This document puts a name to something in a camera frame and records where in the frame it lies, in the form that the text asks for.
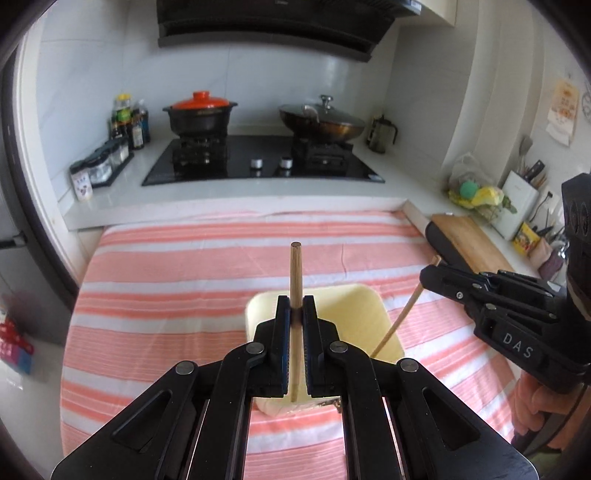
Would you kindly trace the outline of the person's right hand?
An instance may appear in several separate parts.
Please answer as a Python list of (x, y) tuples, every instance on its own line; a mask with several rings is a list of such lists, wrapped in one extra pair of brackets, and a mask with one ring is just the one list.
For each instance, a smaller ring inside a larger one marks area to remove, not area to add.
[[(526, 372), (521, 373), (511, 399), (512, 423), (516, 433), (525, 435), (529, 431), (538, 432), (545, 423), (544, 414), (568, 415), (579, 398), (581, 388), (569, 394), (558, 394)], [(564, 450), (576, 433), (590, 410), (590, 390), (581, 397), (566, 425), (548, 443), (552, 449)]]

